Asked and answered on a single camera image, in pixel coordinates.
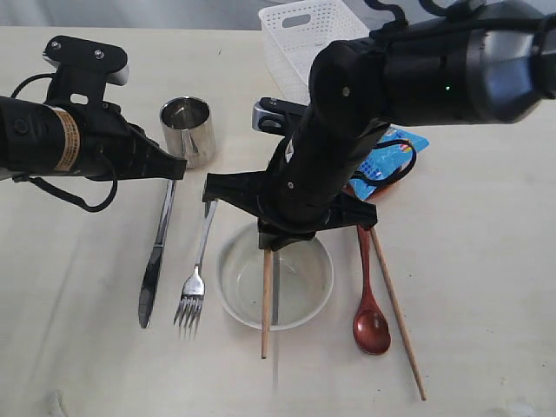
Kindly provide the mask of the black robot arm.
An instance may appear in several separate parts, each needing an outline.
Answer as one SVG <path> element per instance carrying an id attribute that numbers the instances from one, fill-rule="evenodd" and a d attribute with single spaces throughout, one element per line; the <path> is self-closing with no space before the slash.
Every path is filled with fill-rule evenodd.
<path id="1" fill-rule="evenodd" d="M 181 180 L 186 161 L 126 121 L 115 104 L 51 107 L 3 96 L 1 168 L 11 176 L 81 176 L 96 182 Z"/>

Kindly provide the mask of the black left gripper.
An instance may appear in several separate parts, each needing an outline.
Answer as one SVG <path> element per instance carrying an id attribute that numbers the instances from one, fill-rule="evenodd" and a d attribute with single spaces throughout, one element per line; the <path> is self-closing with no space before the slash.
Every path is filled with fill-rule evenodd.
<path id="1" fill-rule="evenodd" d="M 144 129 L 127 122 L 119 107 L 77 104 L 76 121 L 82 137 L 77 176 L 93 181 L 184 177 L 187 160 L 161 149 Z"/>

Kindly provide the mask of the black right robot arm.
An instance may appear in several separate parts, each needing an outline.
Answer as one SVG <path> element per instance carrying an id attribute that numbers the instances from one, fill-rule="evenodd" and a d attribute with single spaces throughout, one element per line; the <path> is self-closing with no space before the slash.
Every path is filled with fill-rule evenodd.
<path id="1" fill-rule="evenodd" d="M 277 250 L 322 230 L 377 222 L 344 187 L 392 125 L 508 124 L 555 97 L 555 17 L 523 1 L 430 1 L 428 21 L 401 10 L 368 36 L 336 40 L 308 77 L 308 104 L 263 97 L 281 137 L 263 171 L 207 176 L 202 199 L 258 221 Z"/>

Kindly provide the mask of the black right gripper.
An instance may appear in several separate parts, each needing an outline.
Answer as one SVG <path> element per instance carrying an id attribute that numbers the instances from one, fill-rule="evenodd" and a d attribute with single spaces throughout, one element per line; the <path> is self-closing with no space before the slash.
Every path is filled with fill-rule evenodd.
<path id="1" fill-rule="evenodd" d="M 255 217 L 275 216 L 267 222 L 279 229 L 276 234 L 294 238 L 351 226 L 371 229 L 376 206 L 342 189 L 389 127 L 383 121 L 363 130 L 329 123 L 308 105 L 279 143 L 267 173 L 208 173 L 202 201 L 224 201 Z"/>

